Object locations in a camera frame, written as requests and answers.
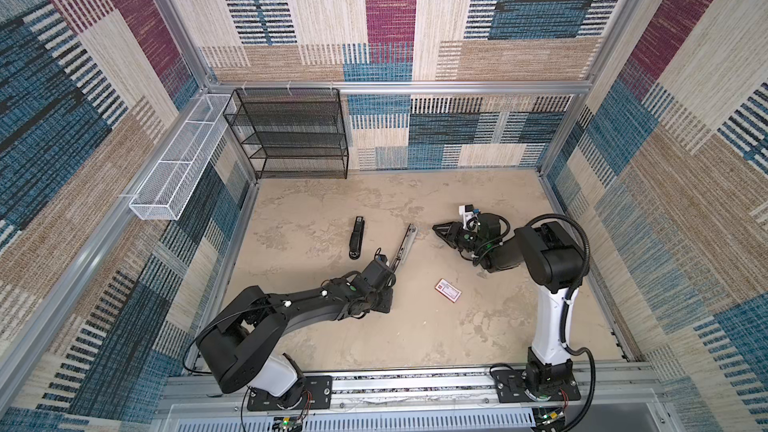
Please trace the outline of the grey silver stapler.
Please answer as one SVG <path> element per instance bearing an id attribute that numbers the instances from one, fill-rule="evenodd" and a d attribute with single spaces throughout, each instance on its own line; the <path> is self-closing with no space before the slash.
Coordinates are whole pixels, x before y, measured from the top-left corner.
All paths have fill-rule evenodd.
<path id="1" fill-rule="evenodd" d="M 415 241 L 417 233 L 418 233 L 418 228 L 413 223 L 407 226 L 406 232 L 404 234 L 400 247 L 390 264 L 390 268 L 393 272 L 396 272 L 399 266 L 405 262 L 408 256 L 408 253 L 410 252 L 411 247 Z"/>

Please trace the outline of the red white staple box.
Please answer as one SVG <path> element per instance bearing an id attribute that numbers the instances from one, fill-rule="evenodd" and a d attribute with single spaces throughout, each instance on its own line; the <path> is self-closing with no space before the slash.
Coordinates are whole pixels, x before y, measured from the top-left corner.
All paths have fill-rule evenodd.
<path id="1" fill-rule="evenodd" d="M 452 303 L 456 303 L 462 295 L 462 292 L 457 287 L 445 279 L 441 279 L 436 284 L 435 290 Z"/>

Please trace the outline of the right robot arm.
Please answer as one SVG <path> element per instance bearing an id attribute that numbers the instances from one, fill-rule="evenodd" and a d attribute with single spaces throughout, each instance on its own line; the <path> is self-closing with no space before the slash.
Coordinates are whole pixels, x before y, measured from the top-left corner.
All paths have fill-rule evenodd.
<path id="1" fill-rule="evenodd" d="M 590 245 L 583 228 L 570 217 L 546 213 L 513 228 L 497 214 L 474 211 L 469 219 L 432 226 L 460 256 L 488 273 L 525 266 L 537 285 L 536 332 L 521 374 L 524 391 L 545 401 L 570 387 L 574 356 L 569 345 L 572 308 L 590 269 Z"/>

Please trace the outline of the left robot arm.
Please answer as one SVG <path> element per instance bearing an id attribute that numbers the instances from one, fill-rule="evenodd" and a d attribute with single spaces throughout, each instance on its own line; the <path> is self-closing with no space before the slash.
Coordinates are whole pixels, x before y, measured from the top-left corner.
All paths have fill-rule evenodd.
<path id="1" fill-rule="evenodd" d="M 363 271 L 326 280 L 314 289 L 277 294 L 250 286 L 203 328 L 195 346 L 222 393 L 246 389 L 272 400 L 277 408 L 294 408 L 309 390 L 296 362 L 274 353 L 280 339 L 320 322 L 387 314 L 395 283 L 395 270 L 377 254 Z"/>

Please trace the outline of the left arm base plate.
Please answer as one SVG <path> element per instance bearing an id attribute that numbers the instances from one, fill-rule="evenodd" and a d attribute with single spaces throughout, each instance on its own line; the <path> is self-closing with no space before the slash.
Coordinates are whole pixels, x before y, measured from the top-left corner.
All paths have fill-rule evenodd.
<path id="1" fill-rule="evenodd" d="M 303 376 L 281 396 L 273 396 L 267 391 L 253 388 L 246 409 L 249 412 L 299 412 L 309 406 L 310 411 L 326 410 L 330 408 L 332 391 L 332 376 Z"/>

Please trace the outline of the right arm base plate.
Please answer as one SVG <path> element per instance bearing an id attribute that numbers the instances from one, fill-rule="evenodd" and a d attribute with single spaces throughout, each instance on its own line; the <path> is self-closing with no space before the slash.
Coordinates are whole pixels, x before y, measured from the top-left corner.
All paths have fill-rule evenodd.
<path id="1" fill-rule="evenodd" d="M 579 401 L 581 391 L 568 364 L 525 369 L 495 364 L 489 369 L 500 403 Z"/>

